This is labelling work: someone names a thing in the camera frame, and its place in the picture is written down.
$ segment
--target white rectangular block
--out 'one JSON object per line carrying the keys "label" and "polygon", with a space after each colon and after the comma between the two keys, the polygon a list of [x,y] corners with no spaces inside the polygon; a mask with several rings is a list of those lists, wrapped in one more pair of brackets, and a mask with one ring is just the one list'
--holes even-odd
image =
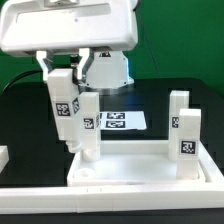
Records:
{"label": "white rectangular block", "polygon": [[179,113],[180,109],[189,107],[189,91],[175,91],[170,94],[169,107],[169,158],[177,159],[177,138],[179,129]]}
{"label": "white rectangular block", "polygon": [[59,139],[65,140],[69,151],[75,153],[82,146],[83,122],[79,90],[72,82],[72,74],[72,69],[55,69],[49,74],[47,84]]}
{"label": "white rectangular block", "polygon": [[199,167],[199,141],[201,110],[181,109],[177,154],[177,179],[197,179]]}
{"label": "white rectangular block", "polygon": [[100,104],[99,93],[83,92],[80,95],[84,132],[82,136],[83,158],[96,161],[100,158]]}
{"label": "white rectangular block", "polygon": [[7,146],[0,146],[0,173],[9,161]]}

